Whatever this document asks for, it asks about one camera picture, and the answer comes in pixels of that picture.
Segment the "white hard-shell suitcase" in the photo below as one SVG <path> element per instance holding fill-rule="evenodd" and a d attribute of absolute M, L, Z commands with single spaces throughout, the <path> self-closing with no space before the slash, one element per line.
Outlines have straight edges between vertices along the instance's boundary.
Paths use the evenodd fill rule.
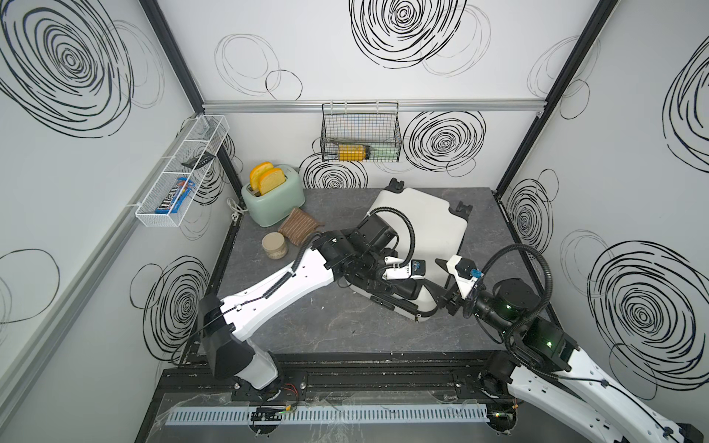
<path fill-rule="evenodd" d="M 369 210 L 376 212 L 376 216 L 395 232 L 375 262 L 382 262 L 388 256 L 403 258 L 404 265 L 414 258 L 424 260 L 427 263 L 426 277 L 415 301 L 396 295 L 370 295 L 351 284 L 352 289 L 409 319 L 419 321 L 432 317 L 439 311 L 434 301 L 434 284 L 448 284 L 451 275 L 446 262 L 458 253 L 463 243 L 472 207 L 461 202 L 452 208 L 445 199 L 415 188 L 405 188 L 402 182 L 393 179 L 380 191 Z"/>

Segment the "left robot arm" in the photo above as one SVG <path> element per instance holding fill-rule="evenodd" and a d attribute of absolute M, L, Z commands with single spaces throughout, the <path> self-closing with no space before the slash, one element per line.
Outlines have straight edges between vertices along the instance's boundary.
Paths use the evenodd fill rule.
<path fill-rule="evenodd" d="M 339 280 L 378 299 L 413 278 L 415 228 L 400 210 L 371 210 L 353 229 L 314 232 L 295 259 L 266 279 L 223 299 L 205 295 L 198 304 L 196 337 L 217 380 L 241 380 L 265 391 L 281 377 L 269 352 L 251 336 L 271 317 L 303 296 Z"/>

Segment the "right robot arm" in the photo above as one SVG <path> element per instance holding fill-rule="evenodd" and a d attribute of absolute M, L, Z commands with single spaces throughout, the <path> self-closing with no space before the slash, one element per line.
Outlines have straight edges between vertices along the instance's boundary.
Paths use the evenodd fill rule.
<path fill-rule="evenodd" d="M 537 295 L 525 282 L 508 279 L 489 292 L 484 280 L 505 255 L 520 251 L 535 257 L 544 273 Z M 672 421 L 622 387 L 563 328 L 543 319 L 553 290 L 553 276 L 542 254 L 529 245 L 500 249 L 483 267 L 458 255 L 437 265 L 455 280 L 437 290 L 442 306 L 454 303 L 465 317 L 491 326 L 505 349 L 480 374 L 490 395 L 506 393 L 532 404 L 592 442 L 702 442 L 703 433 Z"/>

